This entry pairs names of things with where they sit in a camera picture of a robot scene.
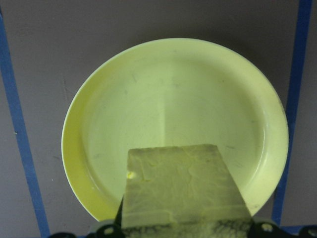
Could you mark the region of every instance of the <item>blue painter's tape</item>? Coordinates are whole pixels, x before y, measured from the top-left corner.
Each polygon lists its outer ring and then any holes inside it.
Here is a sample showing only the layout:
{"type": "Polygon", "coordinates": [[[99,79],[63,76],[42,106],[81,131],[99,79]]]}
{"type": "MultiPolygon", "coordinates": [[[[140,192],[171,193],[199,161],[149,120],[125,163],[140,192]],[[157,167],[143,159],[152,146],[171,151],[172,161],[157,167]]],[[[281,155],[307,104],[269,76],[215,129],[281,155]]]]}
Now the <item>blue painter's tape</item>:
{"type": "Polygon", "coordinates": [[[8,42],[6,39],[3,18],[0,13],[0,69],[6,98],[8,101],[13,127],[16,133],[16,140],[20,151],[20,156],[24,168],[26,181],[32,198],[32,203],[38,222],[41,237],[46,238],[50,235],[41,192],[35,173],[31,149],[24,124],[22,108],[16,88],[13,68],[9,53],[8,42]]]}
{"type": "Polygon", "coordinates": [[[286,231],[289,234],[295,235],[298,234],[299,231],[305,226],[289,226],[289,227],[281,227],[282,230],[286,231]]]}
{"type": "Polygon", "coordinates": [[[293,61],[291,67],[291,76],[288,89],[288,98],[286,106],[286,117],[289,129],[289,149],[287,162],[282,175],[282,178],[275,191],[275,198],[273,204],[272,220],[278,225],[281,223],[281,216],[283,210],[283,203],[285,197],[287,175],[289,169],[289,162],[292,152],[295,122],[297,107],[299,101],[299,94],[301,88],[302,74],[305,61],[306,42],[309,29],[309,20],[312,8],[312,0],[300,0],[298,7],[298,19],[296,25],[295,42],[293,50],[293,61]]]}

